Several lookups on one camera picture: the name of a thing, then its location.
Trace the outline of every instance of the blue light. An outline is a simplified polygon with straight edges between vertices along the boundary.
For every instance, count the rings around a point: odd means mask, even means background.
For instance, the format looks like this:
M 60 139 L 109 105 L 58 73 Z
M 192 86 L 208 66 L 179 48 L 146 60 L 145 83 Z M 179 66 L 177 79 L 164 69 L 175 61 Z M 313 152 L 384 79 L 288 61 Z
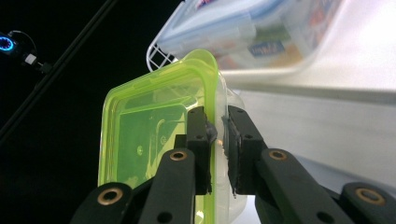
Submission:
M 5 36 L 0 36 L 0 50 L 3 51 L 9 51 L 14 48 L 14 43 L 12 43 L 12 40 L 10 38 L 7 38 Z

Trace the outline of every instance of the screw hole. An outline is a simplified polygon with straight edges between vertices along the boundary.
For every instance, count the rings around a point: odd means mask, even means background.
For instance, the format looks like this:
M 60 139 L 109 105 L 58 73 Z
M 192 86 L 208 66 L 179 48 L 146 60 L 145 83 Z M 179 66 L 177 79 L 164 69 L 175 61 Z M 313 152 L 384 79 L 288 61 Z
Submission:
M 356 194 L 360 199 L 375 205 L 385 205 L 385 198 L 373 189 L 356 189 Z
M 162 212 L 157 216 L 157 220 L 160 223 L 169 223 L 170 221 L 172 221 L 172 214 L 168 212 Z
M 288 156 L 282 152 L 282 151 L 270 151 L 270 157 L 274 160 L 277 161 L 283 161 L 285 160 Z
M 114 191 L 110 191 L 108 193 L 106 193 L 103 198 L 107 201 L 113 200 L 117 197 L 117 193 Z
M 334 223 L 334 218 L 332 218 L 332 216 L 330 216 L 327 213 L 324 212 L 318 212 L 317 213 L 317 217 L 320 221 L 324 222 L 324 223 Z
M 184 151 L 176 151 L 170 157 L 172 161 L 183 161 L 187 158 L 187 154 Z
M 119 201 L 122 197 L 122 190 L 119 188 L 105 189 L 98 196 L 101 205 L 111 205 Z

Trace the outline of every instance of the container lid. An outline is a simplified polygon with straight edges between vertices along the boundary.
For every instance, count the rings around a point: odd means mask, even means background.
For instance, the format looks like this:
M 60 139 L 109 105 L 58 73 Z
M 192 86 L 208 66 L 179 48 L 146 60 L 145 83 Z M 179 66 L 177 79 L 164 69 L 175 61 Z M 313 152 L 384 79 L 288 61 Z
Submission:
M 180 35 L 200 34 L 216 27 L 235 26 L 276 12 L 290 0 L 187 0 L 159 38 L 159 45 Z
M 99 185 L 122 182 L 134 189 L 154 177 L 163 153 L 173 149 L 176 134 L 186 133 L 190 109 L 203 106 L 207 119 L 216 122 L 218 83 L 214 57 L 198 49 L 111 90 L 103 111 Z M 200 211 L 196 220 L 205 214 L 205 222 L 214 222 L 213 196 L 197 197 L 195 207 Z

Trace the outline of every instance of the colorful label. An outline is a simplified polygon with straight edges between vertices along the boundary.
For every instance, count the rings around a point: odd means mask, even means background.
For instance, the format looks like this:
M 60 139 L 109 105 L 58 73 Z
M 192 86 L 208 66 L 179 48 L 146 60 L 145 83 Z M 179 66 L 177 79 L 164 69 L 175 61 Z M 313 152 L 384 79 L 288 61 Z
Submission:
M 248 48 L 254 57 L 271 56 L 285 51 L 285 48 L 280 41 L 261 42 L 252 45 Z
M 197 5 L 197 9 L 200 9 L 201 7 L 207 6 L 212 2 L 215 2 L 216 0 L 200 0 L 198 5 Z

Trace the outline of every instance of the cable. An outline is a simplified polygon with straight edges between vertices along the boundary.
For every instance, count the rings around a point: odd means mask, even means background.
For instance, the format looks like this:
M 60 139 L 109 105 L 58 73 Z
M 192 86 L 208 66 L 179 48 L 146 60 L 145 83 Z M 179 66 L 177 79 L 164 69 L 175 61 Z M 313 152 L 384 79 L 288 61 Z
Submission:
M 37 47 L 35 46 L 35 41 L 32 39 L 32 37 L 30 37 L 30 36 L 29 36 L 28 34 L 26 34 L 25 32 L 19 31 L 19 30 L 10 31 L 10 32 L 8 32 L 8 35 L 12 37 L 12 36 L 14 35 L 14 33 L 22 34 L 22 35 L 27 36 L 27 37 L 30 39 L 30 41 L 32 42 L 33 47 L 35 48 L 35 54 L 38 55 Z

